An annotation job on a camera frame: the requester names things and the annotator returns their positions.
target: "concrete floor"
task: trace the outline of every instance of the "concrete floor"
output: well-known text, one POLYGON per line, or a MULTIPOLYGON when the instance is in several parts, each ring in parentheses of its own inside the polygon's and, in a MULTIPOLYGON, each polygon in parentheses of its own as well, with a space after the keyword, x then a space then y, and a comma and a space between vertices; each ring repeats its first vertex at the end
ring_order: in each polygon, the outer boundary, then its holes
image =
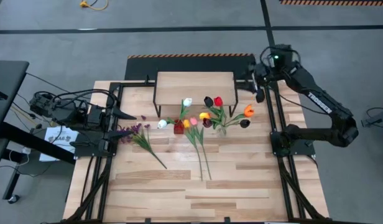
MULTIPOLYGON (((3 0, 0 30, 264 25, 261 4, 254 0, 110 0, 101 12, 78 4, 3 0)), ((103 4, 99 0, 96 7, 103 4)), ((267 0, 267 5, 272 26, 383 25, 383 7, 283 6, 277 0, 267 0)), ((383 30, 275 31, 274 39, 292 44, 319 86, 350 108, 358 122, 360 136, 345 149, 315 143, 331 218, 383 223, 383 129, 366 129, 359 123, 368 108, 383 107, 383 30)), ((91 88, 95 80, 122 80, 128 55, 259 54, 268 44, 265 31, 0 34, 0 60, 29 61, 28 72, 67 90, 80 90, 91 88)), ((20 94, 30 99, 38 90, 59 93, 26 77, 20 94)), ((301 99, 314 108, 304 96, 301 99)), ((16 102, 27 106, 20 98, 16 102)), ((309 127, 329 126, 329 119, 304 113, 309 127)), ((6 120, 23 128, 11 112, 6 120)), ((38 173, 45 164, 27 166, 38 173)), ((59 162, 40 177, 21 176, 16 194, 23 198, 9 205, 1 197, 12 170, 1 168, 0 223, 59 221, 72 169, 59 162)))

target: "black and orange caution tape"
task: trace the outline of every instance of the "black and orange caution tape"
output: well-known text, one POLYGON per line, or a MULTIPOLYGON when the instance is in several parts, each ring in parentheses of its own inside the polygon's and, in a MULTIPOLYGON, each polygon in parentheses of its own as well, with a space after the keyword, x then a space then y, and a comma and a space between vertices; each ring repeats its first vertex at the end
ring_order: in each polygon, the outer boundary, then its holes
POLYGON ((383 6, 379 1, 329 1, 329 0, 280 0, 284 5, 309 5, 309 6, 383 6))
POLYGON ((158 55, 130 55, 128 58, 164 58, 164 57, 245 57, 252 54, 158 54, 158 55))

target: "white paper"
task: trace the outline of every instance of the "white paper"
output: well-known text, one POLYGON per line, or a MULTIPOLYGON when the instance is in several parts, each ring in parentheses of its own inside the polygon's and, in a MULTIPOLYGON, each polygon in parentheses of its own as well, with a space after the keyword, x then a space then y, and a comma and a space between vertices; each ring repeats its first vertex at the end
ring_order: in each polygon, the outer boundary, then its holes
MULTIPOLYGON (((56 139, 56 137, 60 133, 60 126, 54 127, 54 128, 47 128, 47 132, 45 134, 45 141, 53 142, 53 140, 56 139)), ((69 152, 74 153, 75 148, 70 145, 70 142, 75 141, 75 139, 78 136, 77 131, 73 131, 70 128, 62 127, 62 132, 60 133, 59 137, 56 139, 55 142, 53 142, 54 145, 57 145, 58 147, 65 149, 69 152)), ((57 161, 58 159, 55 159, 53 157, 47 156, 45 154, 40 155, 40 161, 41 162, 48 162, 48 161, 57 161)))

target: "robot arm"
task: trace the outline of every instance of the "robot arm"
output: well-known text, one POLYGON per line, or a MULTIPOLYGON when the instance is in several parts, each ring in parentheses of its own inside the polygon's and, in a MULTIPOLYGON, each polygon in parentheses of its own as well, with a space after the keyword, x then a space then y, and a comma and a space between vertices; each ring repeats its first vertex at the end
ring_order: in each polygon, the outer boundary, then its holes
POLYGON ((300 62, 292 60, 295 51, 289 45, 276 45, 271 48, 270 65, 261 60, 261 63, 249 68, 254 83, 252 87, 257 93, 257 102, 264 100, 261 86, 270 86, 272 82, 285 80, 289 88, 308 97, 332 120, 330 128, 299 128, 290 124, 285 130, 273 134, 272 143, 277 147, 290 148, 294 141, 306 139, 328 141, 339 147, 348 146, 358 136, 356 122, 350 110, 321 89, 300 62))

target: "wooden board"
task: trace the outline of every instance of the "wooden board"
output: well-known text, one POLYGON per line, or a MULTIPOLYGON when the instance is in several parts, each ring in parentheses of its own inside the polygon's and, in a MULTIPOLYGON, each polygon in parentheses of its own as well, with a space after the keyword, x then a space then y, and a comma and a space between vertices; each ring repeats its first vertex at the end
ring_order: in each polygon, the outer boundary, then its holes
MULTIPOLYGON (((284 97, 299 102, 295 92, 284 83, 279 85, 284 97)), ((95 88, 108 87, 109 82, 95 83, 95 88)), ((213 179, 209 180, 203 160, 204 181, 201 181, 198 157, 188 139, 174 135, 172 125, 165 129, 155 128, 159 119, 152 104, 152 92, 152 87, 125 88, 121 110, 138 120, 121 120, 119 124, 123 127, 139 122, 152 125, 150 143, 168 169, 140 147, 120 144, 111 168, 104 222, 143 222, 144 218, 152 218, 153 222, 222 222, 224 217, 239 222, 287 220, 277 160, 269 142, 266 102, 257 104, 250 93, 238 91, 239 105, 235 114, 242 113, 244 107, 252 103, 256 113, 251 125, 247 129, 230 127, 225 138, 215 130, 205 130, 205 147, 213 179), (142 114, 147 121, 141 120, 142 114)), ((274 97, 272 99, 277 111, 274 97)), ((104 105, 106 96, 94 94, 91 102, 104 105)), ((287 123, 304 127, 301 107, 286 101, 282 103, 287 123)), ((179 111, 179 106, 166 106, 162 108, 162 116, 174 118, 179 111)), ((192 107, 190 115, 198 116, 201 111, 201 106, 192 107)), ((88 162, 89 158, 76 162, 64 218, 72 215, 80 204, 88 162)), ((302 192, 322 215, 328 216, 316 166, 305 156, 295 156, 295 165, 302 192)), ((297 217, 295 197, 293 194, 291 197, 297 217)), ((97 214, 99 194, 96 198, 93 217, 97 214)))
POLYGON ((223 105, 236 104, 233 72, 159 72, 157 105, 179 105, 182 99, 193 98, 194 105, 204 105, 206 96, 220 96, 223 105))

